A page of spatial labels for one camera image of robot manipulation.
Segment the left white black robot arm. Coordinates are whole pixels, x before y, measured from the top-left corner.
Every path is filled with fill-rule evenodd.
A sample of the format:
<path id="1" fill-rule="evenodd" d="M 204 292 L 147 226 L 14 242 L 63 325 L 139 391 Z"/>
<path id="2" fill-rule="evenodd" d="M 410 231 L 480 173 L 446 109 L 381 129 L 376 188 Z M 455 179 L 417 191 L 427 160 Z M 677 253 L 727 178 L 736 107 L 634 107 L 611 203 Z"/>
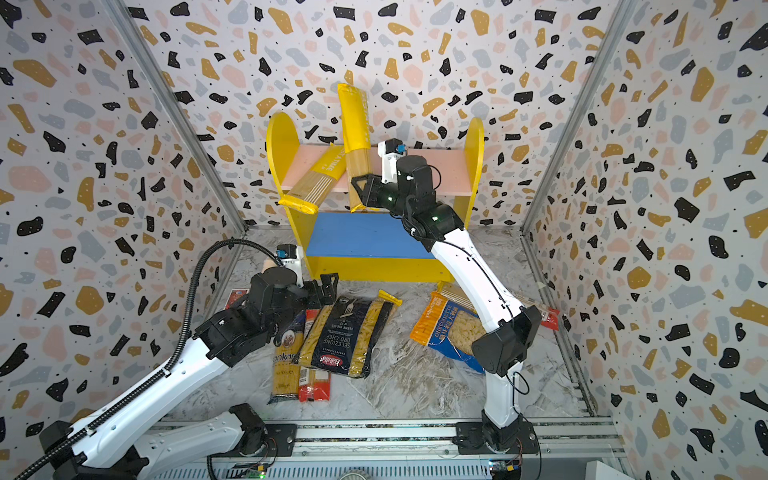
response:
<path id="1" fill-rule="evenodd" d="M 247 404 L 171 433 L 150 428 L 192 392 L 267 344 L 279 345 L 308 309 L 331 305 L 339 276 L 299 282 L 274 266 L 254 275 L 248 292 L 203 322 L 178 357 L 142 383 L 72 425 L 46 428 L 41 444 L 56 479 L 147 479 L 205 456 L 236 451 L 277 455 L 262 418 Z"/>

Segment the blue yellow spaghetti pack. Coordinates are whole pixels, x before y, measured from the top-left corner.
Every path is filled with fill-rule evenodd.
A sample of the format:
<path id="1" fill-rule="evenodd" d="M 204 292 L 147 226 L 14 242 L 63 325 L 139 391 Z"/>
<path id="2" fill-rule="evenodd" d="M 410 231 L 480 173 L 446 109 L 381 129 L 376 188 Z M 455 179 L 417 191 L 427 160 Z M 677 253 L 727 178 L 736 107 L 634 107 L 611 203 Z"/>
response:
<path id="1" fill-rule="evenodd" d="M 300 369 L 296 363 L 305 338 L 306 312 L 301 311 L 279 336 L 273 356 L 272 389 L 268 403 L 297 400 Z"/>

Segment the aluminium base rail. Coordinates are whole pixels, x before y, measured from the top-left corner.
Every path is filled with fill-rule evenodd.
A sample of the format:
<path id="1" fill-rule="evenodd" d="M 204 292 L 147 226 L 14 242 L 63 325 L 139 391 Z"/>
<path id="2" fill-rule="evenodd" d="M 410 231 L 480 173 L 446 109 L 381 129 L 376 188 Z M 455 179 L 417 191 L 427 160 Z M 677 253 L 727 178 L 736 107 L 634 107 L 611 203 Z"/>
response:
<path id="1" fill-rule="evenodd" d="M 612 421 L 532 418 L 506 453 L 481 445 L 466 419 L 272 421 L 271 452 L 200 458 L 164 479 L 629 478 Z"/>

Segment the red playing card box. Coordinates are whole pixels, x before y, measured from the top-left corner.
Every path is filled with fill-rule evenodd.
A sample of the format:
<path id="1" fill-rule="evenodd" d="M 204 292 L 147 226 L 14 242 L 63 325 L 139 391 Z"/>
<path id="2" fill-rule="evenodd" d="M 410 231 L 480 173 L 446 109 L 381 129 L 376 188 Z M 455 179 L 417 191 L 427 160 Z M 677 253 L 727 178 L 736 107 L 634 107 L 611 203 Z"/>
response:
<path id="1" fill-rule="evenodd" d="M 247 289 L 232 289 L 225 304 L 225 309 L 231 308 L 238 300 L 246 296 Z"/>

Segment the blue orange orecchiette bag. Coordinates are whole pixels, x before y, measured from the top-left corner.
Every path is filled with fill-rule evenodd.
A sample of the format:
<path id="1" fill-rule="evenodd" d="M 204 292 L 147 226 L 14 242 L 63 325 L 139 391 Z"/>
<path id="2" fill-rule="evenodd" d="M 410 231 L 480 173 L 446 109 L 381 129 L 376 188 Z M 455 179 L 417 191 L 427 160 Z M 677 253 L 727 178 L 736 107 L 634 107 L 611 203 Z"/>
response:
<path id="1" fill-rule="evenodd" d="M 411 330 L 410 339 L 483 373 L 472 344 L 485 334 L 482 322 L 471 309 L 432 292 L 427 307 Z"/>

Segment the yellow Pastatime spaghetti pack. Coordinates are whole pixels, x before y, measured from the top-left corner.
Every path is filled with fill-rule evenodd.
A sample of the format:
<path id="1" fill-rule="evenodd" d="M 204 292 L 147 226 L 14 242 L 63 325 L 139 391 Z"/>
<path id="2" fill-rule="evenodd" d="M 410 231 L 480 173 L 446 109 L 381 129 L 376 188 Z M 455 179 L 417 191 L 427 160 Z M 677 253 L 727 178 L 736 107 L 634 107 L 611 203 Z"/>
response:
<path id="1" fill-rule="evenodd" d="M 344 148 L 330 146 L 279 201 L 286 208 L 314 215 L 346 170 Z"/>

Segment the wooden rolling pin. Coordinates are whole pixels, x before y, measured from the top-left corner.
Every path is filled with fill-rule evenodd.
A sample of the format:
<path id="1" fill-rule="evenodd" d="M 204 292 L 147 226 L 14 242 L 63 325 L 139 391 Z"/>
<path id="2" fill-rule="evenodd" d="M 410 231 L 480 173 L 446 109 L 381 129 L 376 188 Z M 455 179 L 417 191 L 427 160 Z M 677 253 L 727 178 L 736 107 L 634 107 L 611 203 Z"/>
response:
<path id="1" fill-rule="evenodd" d="M 277 266 L 278 264 L 274 262 L 272 259 L 266 258 L 262 263 L 261 272 L 265 272 L 266 270 L 277 267 Z"/>

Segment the red long spaghetti pack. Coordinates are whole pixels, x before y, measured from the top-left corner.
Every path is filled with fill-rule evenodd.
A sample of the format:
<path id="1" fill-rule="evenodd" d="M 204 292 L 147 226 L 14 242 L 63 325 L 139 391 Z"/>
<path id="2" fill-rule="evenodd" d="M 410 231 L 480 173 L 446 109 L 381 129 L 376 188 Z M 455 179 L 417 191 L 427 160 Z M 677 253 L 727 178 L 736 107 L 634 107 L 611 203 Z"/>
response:
<path id="1" fill-rule="evenodd" d="M 535 304 L 535 307 L 541 314 L 541 326 L 548 328 L 552 331 L 558 331 L 560 329 L 560 311 L 544 306 L 542 304 Z"/>

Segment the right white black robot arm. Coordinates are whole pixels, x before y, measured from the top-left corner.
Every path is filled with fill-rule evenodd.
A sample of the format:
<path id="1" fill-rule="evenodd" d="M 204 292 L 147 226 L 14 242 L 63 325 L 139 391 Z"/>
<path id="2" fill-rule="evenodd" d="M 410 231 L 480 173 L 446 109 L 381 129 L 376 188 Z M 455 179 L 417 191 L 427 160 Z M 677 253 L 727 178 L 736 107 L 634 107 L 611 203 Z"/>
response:
<path id="1" fill-rule="evenodd" d="M 437 199 L 433 168 L 422 156 L 396 161 L 395 179 L 372 173 L 351 185 L 366 207 L 384 209 L 453 276 L 477 313 L 484 334 L 471 344 L 485 371 L 486 402 L 481 416 L 481 444 L 506 452 L 522 443 L 523 420 L 513 375 L 522 370 L 541 313 L 512 295 L 482 258 L 463 221 Z"/>

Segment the dark penne pasta bag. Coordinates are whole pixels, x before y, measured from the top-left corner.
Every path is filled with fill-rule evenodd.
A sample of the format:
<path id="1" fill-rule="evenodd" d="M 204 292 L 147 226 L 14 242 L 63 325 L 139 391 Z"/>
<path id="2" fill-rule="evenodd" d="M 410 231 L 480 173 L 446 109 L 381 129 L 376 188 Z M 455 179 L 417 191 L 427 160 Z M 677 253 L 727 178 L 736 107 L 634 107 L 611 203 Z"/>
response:
<path id="1" fill-rule="evenodd" d="M 294 362 L 349 378 L 368 377 L 373 349 L 402 303 L 383 290 L 375 298 L 340 296 L 320 310 Z"/>

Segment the pink upper shelf board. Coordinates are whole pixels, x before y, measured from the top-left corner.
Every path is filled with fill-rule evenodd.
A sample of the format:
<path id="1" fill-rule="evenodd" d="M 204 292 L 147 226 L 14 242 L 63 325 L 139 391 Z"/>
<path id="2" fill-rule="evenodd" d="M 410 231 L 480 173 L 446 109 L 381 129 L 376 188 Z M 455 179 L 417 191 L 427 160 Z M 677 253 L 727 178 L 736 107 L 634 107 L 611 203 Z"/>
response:
<path id="1" fill-rule="evenodd" d="M 287 170 L 280 177 L 281 189 L 290 190 L 327 149 L 324 145 L 300 145 Z M 409 149 L 408 153 L 424 157 L 428 164 L 440 171 L 440 176 L 433 172 L 434 184 L 442 179 L 437 188 L 439 195 L 454 197 L 471 194 L 469 170 L 463 150 Z"/>

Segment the red clear spaghetti pack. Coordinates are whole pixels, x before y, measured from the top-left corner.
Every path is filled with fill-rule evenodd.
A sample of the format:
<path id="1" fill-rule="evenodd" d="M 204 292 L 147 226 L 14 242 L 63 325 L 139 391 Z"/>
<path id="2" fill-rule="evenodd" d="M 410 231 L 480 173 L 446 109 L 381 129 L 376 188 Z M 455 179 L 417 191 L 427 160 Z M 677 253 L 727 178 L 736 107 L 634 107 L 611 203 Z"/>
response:
<path id="1" fill-rule="evenodd" d="M 306 311 L 304 345 L 308 344 L 309 334 L 317 318 L 319 309 Z M 298 399 L 300 402 L 329 401 L 331 392 L 330 373 L 314 367 L 300 367 Z"/>

